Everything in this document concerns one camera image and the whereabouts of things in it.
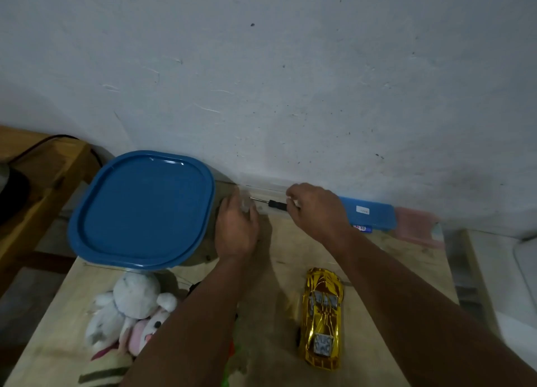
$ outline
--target plush toy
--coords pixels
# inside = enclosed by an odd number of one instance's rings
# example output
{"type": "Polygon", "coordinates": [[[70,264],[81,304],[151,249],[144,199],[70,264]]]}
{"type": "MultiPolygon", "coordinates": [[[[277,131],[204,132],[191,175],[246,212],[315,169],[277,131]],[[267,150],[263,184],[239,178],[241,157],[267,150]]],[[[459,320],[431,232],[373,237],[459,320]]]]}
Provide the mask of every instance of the plush toy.
{"type": "Polygon", "coordinates": [[[100,308],[86,329],[86,342],[94,352],[109,348],[119,340],[119,350],[126,351],[135,323],[156,313],[159,306],[168,312],[177,305],[175,296],[160,294],[160,285],[152,273],[127,272],[114,289],[96,296],[100,308]]]}
{"type": "Polygon", "coordinates": [[[162,326],[164,321],[170,316],[177,306],[177,302],[173,303],[171,300],[168,304],[162,304],[157,309],[154,315],[149,319],[144,319],[136,322],[129,338],[128,349],[132,356],[138,356],[143,347],[153,337],[153,334],[158,328],[162,326]]]}

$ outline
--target gold toy car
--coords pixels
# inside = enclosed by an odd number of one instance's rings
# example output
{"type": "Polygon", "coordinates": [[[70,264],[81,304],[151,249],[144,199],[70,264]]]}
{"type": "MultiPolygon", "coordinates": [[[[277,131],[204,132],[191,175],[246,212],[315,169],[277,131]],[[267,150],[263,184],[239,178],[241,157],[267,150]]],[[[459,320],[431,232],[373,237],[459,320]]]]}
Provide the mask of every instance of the gold toy car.
{"type": "Polygon", "coordinates": [[[299,355],[315,367],[339,367],[343,285],[337,275],[312,268],[302,296],[299,355]]]}

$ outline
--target blue lid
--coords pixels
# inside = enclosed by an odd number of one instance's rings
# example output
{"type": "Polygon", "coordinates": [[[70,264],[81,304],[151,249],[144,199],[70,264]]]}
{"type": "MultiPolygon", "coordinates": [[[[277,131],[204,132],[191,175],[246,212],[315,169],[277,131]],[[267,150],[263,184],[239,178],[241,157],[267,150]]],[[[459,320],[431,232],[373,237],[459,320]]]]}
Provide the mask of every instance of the blue lid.
{"type": "Polygon", "coordinates": [[[73,213],[69,242],[89,262],[162,269],[192,255],[205,235],[215,183],[188,156],[135,151],[101,168],[73,213]]]}
{"type": "Polygon", "coordinates": [[[397,226],[394,207],[386,203],[339,197],[348,221],[353,226],[370,226],[375,230],[389,231],[397,226]]]}

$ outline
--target white label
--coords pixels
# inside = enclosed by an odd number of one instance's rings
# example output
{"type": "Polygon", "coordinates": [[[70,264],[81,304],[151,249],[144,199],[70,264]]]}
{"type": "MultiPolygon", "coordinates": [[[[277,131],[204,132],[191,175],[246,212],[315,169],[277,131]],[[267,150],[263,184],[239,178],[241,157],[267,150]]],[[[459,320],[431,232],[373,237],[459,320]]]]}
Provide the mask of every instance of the white label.
{"type": "Polygon", "coordinates": [[[369,209],[363,206],[356,206],[356,211],[358,213],[369,214],[369,209]]]}

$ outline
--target white wall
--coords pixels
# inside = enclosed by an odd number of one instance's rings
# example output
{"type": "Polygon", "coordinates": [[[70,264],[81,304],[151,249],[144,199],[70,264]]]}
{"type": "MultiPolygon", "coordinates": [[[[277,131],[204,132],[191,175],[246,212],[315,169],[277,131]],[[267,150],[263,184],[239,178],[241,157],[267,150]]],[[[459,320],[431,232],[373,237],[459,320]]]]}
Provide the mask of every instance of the white wall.
{"type": "Polygon", "coordinates": [[[0,122],[536,228],[535,1],[0,0],[0,122]]]}

